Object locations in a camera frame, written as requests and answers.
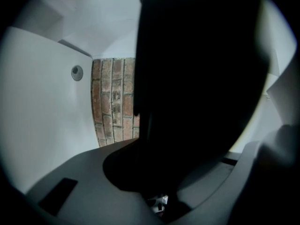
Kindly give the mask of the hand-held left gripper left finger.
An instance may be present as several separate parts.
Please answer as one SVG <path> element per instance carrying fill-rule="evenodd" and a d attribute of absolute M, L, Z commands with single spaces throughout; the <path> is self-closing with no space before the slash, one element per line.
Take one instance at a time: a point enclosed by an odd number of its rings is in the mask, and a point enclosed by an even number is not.
<path fill-rule="evenodd" d="M 70 158 L 33 185 L 26 197 L 52 225 L 161 225 L 139 193 L 118 189 L 103 172 L 105 158 L 133 142 L 135 139 L 117 142 Z M 52 216 L 38 203 L 64 178 L 77 184 Z"/>

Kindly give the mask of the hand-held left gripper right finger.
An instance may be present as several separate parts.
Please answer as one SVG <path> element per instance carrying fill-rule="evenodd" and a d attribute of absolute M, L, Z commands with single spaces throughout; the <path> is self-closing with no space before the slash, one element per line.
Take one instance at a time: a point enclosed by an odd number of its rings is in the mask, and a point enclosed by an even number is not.
<path fill-rule="evenodd" d="M 300 127 L 246 146 L 220 188 L 181 220 L 299 220 Z"/>

